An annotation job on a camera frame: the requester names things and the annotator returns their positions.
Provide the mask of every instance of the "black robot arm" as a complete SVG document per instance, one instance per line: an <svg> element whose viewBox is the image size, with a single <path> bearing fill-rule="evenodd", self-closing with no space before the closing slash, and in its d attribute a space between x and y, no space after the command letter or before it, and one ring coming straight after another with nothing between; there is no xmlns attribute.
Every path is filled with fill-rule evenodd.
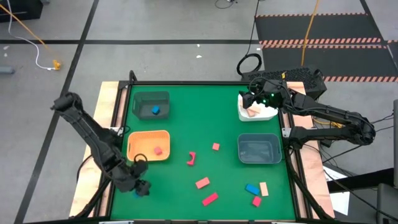
<svg viewBox="0 0 398 224"><path fill-rule="evenodd" d="M287 88L280 80L254 79L248 92L239 92L243 98L243 108L254 102L280 108L299 116L316 116L343 124L342 128L305 129L300 126L284 129L282 134L289 145L301 148L310 140L347 140L353 144L368 145L376 132L367 118L357 112L350 112L317 103L313 98Z"/></svg>
<svg viewBox="0 0 398 224"><path fill-rule="evenodd" d="M51 109L75 128L89 145L95 164L121 192L135 189L140 196L149 195L150 183L141 180L148 169L147 161L138 160L132 166L127 165L120 151L122 137L116 131L102 128L87 114L76 93L66 93L56 99Z"/></svg>

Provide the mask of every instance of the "orange plastic container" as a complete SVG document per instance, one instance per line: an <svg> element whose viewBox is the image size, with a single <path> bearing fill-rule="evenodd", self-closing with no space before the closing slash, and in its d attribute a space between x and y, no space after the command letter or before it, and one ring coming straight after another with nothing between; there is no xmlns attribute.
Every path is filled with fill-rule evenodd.
<svg viewBox="0 0 398 224"><path fill-rule="evenodd" d="M155 153L156 147L162 149L160 155ZM166 130L131 133L127 145L127 158L134 161L134 157L138 154L145 155L148 161L166 160L170 155L170 134Z"/></svg>

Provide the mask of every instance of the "green table surface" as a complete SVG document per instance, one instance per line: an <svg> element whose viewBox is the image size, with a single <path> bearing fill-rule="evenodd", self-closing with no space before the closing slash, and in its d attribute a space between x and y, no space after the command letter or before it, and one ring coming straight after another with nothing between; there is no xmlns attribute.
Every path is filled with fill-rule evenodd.
<svg viewBox="0 0 398 224"><path fill-rule="evenodd" d="M243 164L238 158L238 136L242 133L273 133L280 139L278 117L269 121L242 122L238 117L238 91L245 86L133 86L126 125L134 131L167 130L170 157L149 162L144 176L151 182L150 195L135 198L132 192L115 190L112 219L159 220L294 220L284 159L273 165ZM141 121L132 113L133 95L139 91L168 91L170 116ZM219 151L212 150L214 142ZM189 152L197 154L188 166ZM197 189L195 182L208 177L210 185ZM246 184L259 187L267 182L269 196L259 207ZM216 192L218 199L204 207L202 200Z"/></svg>

